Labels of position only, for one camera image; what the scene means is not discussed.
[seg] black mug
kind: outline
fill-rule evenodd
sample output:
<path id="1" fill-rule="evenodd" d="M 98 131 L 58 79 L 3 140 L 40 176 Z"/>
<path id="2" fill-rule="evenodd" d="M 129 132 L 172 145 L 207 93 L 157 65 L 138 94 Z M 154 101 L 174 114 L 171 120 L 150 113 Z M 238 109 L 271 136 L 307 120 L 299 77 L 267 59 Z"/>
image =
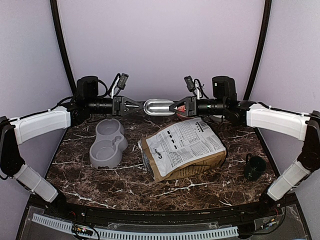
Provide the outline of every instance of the black mug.
<path id="1" fill-rule="evenodd" d="M 267 168 L 267 163 L 262 157 L 252 156 L 250 153 L 246 155 L 245 162 L 244 177 L 249 181 L 258 180 Z"/>

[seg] brown marble surface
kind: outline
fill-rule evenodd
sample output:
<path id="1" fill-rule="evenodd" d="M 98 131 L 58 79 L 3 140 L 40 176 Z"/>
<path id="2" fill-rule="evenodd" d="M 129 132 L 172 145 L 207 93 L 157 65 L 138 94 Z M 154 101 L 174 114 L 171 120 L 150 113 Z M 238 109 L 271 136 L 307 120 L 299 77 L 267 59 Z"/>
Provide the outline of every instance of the brown marble surface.
<path id="1" fill-rule="evenodd" d="M 256 202 L 276 177 L 252 128 L 205 120 L 228 149 L 223 166 L 189 178 L 155 182 L 143 165 L 137 142 L 180 121 L 176 116 L 149 116 L 143 111 L 115 117 L 124 129 L 128 147 L 114 169 L 95 169 L 89 149 L 95 141 L 98 122 L 70 128 L 48 171 L 47 180 L 59 188 L 70 203 L 141 211 L 181 211 L 219 208 Z M 244 178 L 247 153 L 263 157 L 265 173 L 258 181 Z"/>

